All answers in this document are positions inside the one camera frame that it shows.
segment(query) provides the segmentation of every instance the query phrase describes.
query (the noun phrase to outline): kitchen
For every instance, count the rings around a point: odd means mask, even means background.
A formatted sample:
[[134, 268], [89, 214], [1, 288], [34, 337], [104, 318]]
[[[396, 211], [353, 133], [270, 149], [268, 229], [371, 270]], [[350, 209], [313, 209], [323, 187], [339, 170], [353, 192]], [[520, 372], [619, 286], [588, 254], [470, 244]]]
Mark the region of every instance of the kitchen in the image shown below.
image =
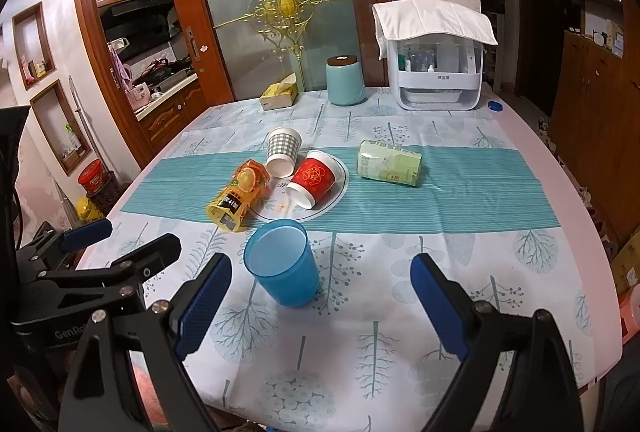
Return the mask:
[[[113, 85], [153, 155], [207, 108], [174, 0], [95, 0]], [[92, 38], [90, 43], [100, 43]]]

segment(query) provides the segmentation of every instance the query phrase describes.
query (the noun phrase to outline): blue lid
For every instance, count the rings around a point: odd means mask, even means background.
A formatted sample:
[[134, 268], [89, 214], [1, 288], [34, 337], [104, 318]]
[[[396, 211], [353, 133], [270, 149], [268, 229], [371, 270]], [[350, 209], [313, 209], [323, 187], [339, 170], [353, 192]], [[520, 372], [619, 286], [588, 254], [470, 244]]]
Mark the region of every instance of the blue lid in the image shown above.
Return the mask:
[[491, 109], [494, 110], [495, 112], [501, 112], [502, 111], [502, 103], [498, 103], [497, 101], [490, 101], [487, 106]]

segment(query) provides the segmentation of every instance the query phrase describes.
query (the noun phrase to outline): teal striped table runner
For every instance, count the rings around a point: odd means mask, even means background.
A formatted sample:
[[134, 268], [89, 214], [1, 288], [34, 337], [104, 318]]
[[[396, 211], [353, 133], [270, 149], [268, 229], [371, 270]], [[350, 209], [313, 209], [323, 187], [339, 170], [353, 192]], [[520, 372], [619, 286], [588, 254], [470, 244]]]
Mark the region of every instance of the teal striped table runner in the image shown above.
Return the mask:
[[[355, 173], [357, 148], [323, 148], [350, 172], [344, 197], [331, 210], [304, 222], [308, 230], [341, 233], [484, 233], [558, 227], [537, 180], [516, 150], [407, 146], [420, 152], [416, 187], [372, 181]], [[247, 159], [264, 151], [164, 159], [122, 211], [210, 222], [204, 207]], [[249, 226], [263, 224], [248, 220]]]

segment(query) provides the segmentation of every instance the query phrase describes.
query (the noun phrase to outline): pink table edge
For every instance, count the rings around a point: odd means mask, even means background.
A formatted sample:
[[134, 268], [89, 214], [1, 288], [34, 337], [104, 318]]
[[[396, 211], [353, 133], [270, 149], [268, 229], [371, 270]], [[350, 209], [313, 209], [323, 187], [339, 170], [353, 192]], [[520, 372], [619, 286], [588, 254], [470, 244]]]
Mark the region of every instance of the pink table edge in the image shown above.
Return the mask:
[[[504, 109], [501, 112], [492, 112], [494, 119], [542, 184], [546, 198], [549, 200], [574, 254], [575, 263], [582, 279], [582, 287], [589, 303], [593, 330], [594, 370], [596, 378], [600, 379], [622, 356], [622, 329], [616, 287], [600, 237], [578, 196], [578, 192], [575, 191], [564, 170], [540, 141], [537, 134], [509, 105], [497, 97], [488, 86], [484, 86], [481, 104], [486, 104], [489, 99], [498, 100], [503, 105]], [[180, 136], [184, 132], [190, 131], [191, 126], [206, 115], [209, 110], [207, 109], [194, 119], [140, 172], [113, 207], [108, 219], [117, 215], [158, 161], [173, 147]], [[82, 255], [78, 269], [82, 269], [93, 248], [93, 246], [89, 247]]]

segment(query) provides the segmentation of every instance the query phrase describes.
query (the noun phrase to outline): teal jar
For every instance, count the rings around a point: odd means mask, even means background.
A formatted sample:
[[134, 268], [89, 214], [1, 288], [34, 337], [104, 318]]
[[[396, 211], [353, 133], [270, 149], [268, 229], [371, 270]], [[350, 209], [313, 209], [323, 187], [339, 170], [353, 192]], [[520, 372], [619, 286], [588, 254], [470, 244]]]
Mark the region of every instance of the teal jar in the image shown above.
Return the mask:
[[326, 89], [334, 105], [355, 105], [365, 99], [362, 68], [357, 56], [347, 54], [326, 60]]

